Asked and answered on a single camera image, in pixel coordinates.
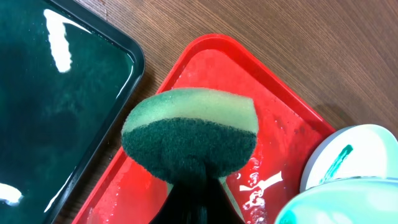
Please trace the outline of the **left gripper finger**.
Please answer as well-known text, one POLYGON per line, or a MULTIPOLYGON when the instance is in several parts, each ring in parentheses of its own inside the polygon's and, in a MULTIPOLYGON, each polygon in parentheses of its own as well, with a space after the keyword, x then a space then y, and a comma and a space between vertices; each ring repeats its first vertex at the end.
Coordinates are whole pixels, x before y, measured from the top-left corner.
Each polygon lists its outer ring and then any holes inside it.
POLYGON ((199 192, 193 187, 174 185, 150 224, 242 224, 222 184, 208 179, 199 192))

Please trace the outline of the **green scrub sponge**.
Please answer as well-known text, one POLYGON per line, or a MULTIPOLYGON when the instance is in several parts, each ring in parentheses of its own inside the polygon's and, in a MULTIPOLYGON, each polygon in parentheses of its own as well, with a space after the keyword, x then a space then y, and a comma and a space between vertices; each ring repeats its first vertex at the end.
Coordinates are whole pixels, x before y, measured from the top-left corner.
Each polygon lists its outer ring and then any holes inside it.
POLYGON ((124 152, 170 184, 202 185, 244 167, 259 122, 252 98, 177 88, 140 102, 121 130, 124 152))

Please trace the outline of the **mint plate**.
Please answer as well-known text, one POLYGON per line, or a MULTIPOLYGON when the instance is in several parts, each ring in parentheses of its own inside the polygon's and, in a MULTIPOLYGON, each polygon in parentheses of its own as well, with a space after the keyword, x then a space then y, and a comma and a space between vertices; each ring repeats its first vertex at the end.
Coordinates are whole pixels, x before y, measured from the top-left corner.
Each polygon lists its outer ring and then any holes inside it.
POLYGON ((312 187, 289 201, 276 224, 397 224, 397 180, 341 179, 312 187))
POLYGON ((300 191, 351 177, 397 178, 397 139, 388 129, 361 124, 328 136, 309 157, 300 191))

